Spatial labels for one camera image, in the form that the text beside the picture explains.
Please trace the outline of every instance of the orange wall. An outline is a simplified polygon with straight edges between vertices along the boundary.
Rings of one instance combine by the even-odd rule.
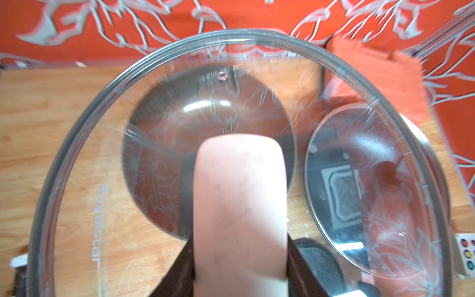
[[[469,0],[162,2],[0,1],[0,61],[11,63],[8,57],[12,56],[33,63],[71,65],[74,61],[137,60],[177,38],[223,28],[275,29],[314,43],[324,43],[340,32],[373,47],[403,49],[429,37]]]
[[[424,84],[475,209],[475,27],[431,53]]]

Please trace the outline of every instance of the glass pot lid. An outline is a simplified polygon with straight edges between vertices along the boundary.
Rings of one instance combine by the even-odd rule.
[[[322,97],[331,75],[355,103]],[[343,60],[254,29],[167,45],[83,112],[38,202],[28,294],[148,296],[190,236],[198,146],[230,133],[281,145],[288,233],[330,296],[452,294],[439,172],[421,142]]]

